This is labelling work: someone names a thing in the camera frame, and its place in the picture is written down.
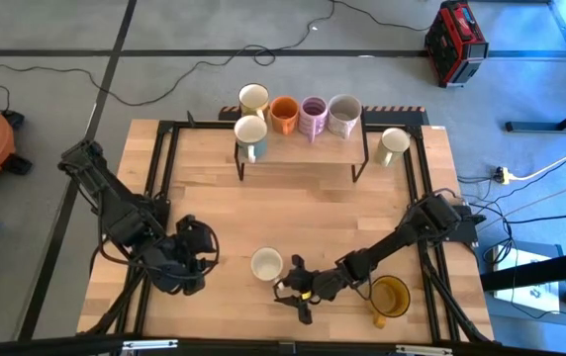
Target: orange mug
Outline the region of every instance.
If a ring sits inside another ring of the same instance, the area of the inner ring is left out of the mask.
[[[299,120],[299,103],[292,97],[278,97],[270,104],[272,128],[280,134],[291,134]]]

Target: coffee mug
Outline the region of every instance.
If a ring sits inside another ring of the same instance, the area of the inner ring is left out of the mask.
[[[267,124],[255,115],[244,116],[235,123],[236,144],[250,163],[263,155],[267,148]]]
[[[404,130],[390,128],[384,130],[378,149],[375,152],[375,160],[383,166],[395,162],[411,146],[411,136]]]
[[[299,104],[292,97],[278,97],[270,106],[272,128],[280,134],[291,134],[299,120]]]
[[[278,284],[279,288],[284,288],[278,283],[283,271],[283,258],[281,254],[272,247],[261,247],[252,254],[250,259],[250,269],[254,277],[264,282]]]
[[[371,287],[371,299],[366,303],[373,312],[373,324],[377,328],[386,325],[387,317],[404,315],[411,305],[411,293],[401,279],[382,276]]]
[[[265,118],[267,114],[269,94],[261,84],[247,84],[239,90],[239,107],[241,115],[256,115]]]
[[[330,100],[328,128],[334,134],[349,139],[362,114],[362,105],[351,95],[340,94]]]
[[[306,135],[310,142],[325,129],[327,121],[327,103],[319,97],[309,97],[301,104],[299,132]]]

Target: wooden table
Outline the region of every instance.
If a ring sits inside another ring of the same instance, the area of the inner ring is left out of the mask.
[[[158,121],[134,120],[118,170],[133,192],[143,191]],[[433,189],[459,187],[444,128],[423,127]],[[373,157],[380,133],[368,133]],[[355,292],[341,291],[334,302],[312,307],[314,323],[297,320],[296,310],[273,302],[271,285],[250,272],[254,250],[272,246],[290,268],[292,254],[307,268],[329,269],[347,252],[370,246],[392,231],[409,203],[404,163],[388,168],[370,161],[357,183],[346,164],[256,164],[245,180],[236,176],[231,130],[180,131],[169,199],[169,233],[174,222],[194,214],[217,233],[220,265],[196,295],[170,296],[151,289],[145,335],[352,342],[431,342],[417,248],[403,248],[384,260],[373,278],[390,274],[409,286],[411,307],[384,329]],[[415,142],[412,158],[423,192]],[[160,157],[158,172],[162,172]],[[444,243],[452,292],[479,330],[493,337],[475,257],[464,245]],[[127,268],[100,256],[94,265],[78,330],[91,327],[121,292]],[[442,337],[448,338],[443,302],[435,298]],[[134,296],[126,330],[133,329]]]

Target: purple mug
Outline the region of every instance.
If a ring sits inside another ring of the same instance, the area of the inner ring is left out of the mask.
[[[310,142],[323,132],[327,122],[327,103],[319,97],[309,97],[301,104],[299,131],[306,135]]]

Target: red power station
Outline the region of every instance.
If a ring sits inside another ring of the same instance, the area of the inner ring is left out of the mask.
[[[465,0],[442,2],[425,35],[425,48],[442,88],[467,82],[488,56],[488,46]]]

